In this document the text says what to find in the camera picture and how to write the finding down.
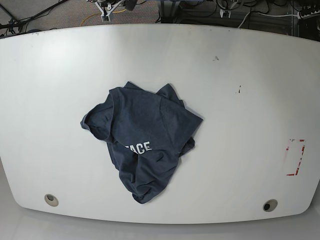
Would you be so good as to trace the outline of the red tape rectangle marking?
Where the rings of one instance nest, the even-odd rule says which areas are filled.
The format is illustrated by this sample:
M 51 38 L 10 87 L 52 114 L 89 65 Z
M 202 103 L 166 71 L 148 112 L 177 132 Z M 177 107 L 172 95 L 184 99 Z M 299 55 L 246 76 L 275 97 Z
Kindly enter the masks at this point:
M 296 176 L 299 172 L 306 147 L 305 139 L 289 139 L 283 162 L 286 176 Z

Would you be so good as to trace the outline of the white power strip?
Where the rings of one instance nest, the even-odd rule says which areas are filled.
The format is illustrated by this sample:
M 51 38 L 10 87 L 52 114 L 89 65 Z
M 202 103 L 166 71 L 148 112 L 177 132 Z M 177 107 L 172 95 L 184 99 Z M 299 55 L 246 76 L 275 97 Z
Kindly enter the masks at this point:
M 299 20 L 306 20 L 309 18 L 317 17 L 320 15 L 319 8 L 303 8 L 301 11 L 298 12 L 297 18 Z

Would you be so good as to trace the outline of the dark blue T-shirt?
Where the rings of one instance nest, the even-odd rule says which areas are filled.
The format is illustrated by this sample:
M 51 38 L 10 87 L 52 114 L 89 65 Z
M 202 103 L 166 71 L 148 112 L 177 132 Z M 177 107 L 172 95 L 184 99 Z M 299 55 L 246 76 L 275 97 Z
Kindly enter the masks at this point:
M 153 93 L 128 82 L 111 89 L 80 125 L 107 144 L 121 182 L 145 204 L 167 187 L 180 157 L 194 148 L 202 121 L 170 84 Z

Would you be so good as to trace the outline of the black tripod stand legs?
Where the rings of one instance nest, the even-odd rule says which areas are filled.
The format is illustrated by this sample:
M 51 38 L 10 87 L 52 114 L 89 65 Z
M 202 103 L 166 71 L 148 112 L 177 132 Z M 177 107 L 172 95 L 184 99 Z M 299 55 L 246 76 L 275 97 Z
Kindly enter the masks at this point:
M 55 9 L 56 7 L 68 2 L 69 0 L 59 0 L 57 3 L 49 6 L 48 8 L 42 10 L 41 12 L 22 19 L 17 19 L 14 15 L 12 15 L 2 4 L 0 5 L 0 9 L 4 11 L 9 17 L 10 21 L 8 24 L 1 24 L 0 29 L 14 29 L 14 28 L 23 28 L 23 26 L 27 25 L 29 22 L 32 22 L 40 17 L 44 17 L 45 14 L 49 14 L 51 10 Z

